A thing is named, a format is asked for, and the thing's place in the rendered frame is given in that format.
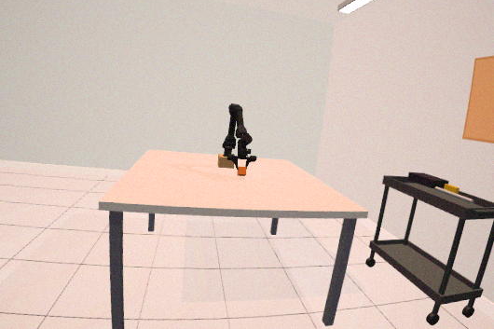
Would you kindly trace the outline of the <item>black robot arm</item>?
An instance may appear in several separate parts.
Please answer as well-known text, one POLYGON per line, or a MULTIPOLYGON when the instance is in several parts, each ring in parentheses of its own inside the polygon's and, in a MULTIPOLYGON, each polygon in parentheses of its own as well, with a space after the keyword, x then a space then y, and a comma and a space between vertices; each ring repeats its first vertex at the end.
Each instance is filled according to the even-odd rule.
MULTIPOLYGON (((230 104, 229 107, 229 114, 230 114, 230 121, 229 121, 229 128, 228 128, 228 135, 225 138, 225 141, 222 144, 222 147, 225 148, 224 157, 227 157, 228 154, 232 153, 232 149, 235 149, 236 146, 236 139, 234 134, 236 135, 237 138, 241 138, 238 140, 238 147, 239 146, 245 146, 248 145, 249 143, 252 142, 253 138, 247 133, 246 128, 244 127, 243 124, 243 115, 242 115, 242 107, 239 104, 230 104), (235 128, 236 128, 236 121, 237 121, 237 129, 235 133, 235 128)), ((251 149, 245 148, 240 149, 239 155, 246 155, 251 154, 251 149)))

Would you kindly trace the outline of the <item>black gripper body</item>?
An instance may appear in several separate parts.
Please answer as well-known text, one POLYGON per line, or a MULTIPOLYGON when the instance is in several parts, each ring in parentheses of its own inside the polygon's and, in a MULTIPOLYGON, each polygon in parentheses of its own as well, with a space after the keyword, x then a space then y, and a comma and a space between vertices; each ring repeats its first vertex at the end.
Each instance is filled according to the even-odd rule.
POLYGON ((256 161, 256 156, 246 157, 246 155, 239 155, 239 151, 240 151, 241 148, 245 150, 246 147, 245 146, 239 146, 238 147, 238 155, 235 156, 234 154, 228 154, 227 160, 232 160, 233 158, 237 158, 237 159, 251 159, 252 160, 251 162, 255 162, 256 161))

